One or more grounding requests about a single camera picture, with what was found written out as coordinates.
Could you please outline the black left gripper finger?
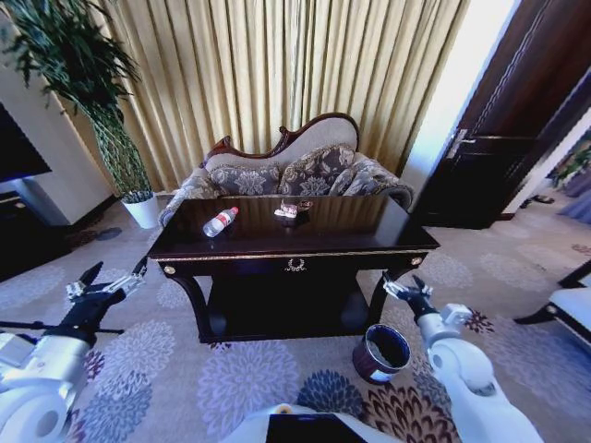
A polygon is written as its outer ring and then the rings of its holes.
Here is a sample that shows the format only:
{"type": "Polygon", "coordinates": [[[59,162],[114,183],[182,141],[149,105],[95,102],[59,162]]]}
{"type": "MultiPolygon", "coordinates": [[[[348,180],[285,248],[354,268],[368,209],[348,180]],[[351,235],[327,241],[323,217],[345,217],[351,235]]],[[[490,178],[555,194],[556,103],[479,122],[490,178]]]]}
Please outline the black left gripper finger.
{"type": "Polygon", "coordinates": [[[144,276],[147,272],[148,258],[143,257],[131,271],[130,274],[120,277],[119,279],[107,284],[103,287],[103,291],[107,293],[116,293],[122,290],[124,294],[134,293],[139,286],[144,283],[144,276]]]}
{"type": "Polygon", "coordinates": [[[81,276],[66,286],[66,295],[69,301],[74,301],[80,298],[90,286],[101,271],[103,262],[99,261],[91,268],[85,270],[81,276]]]}

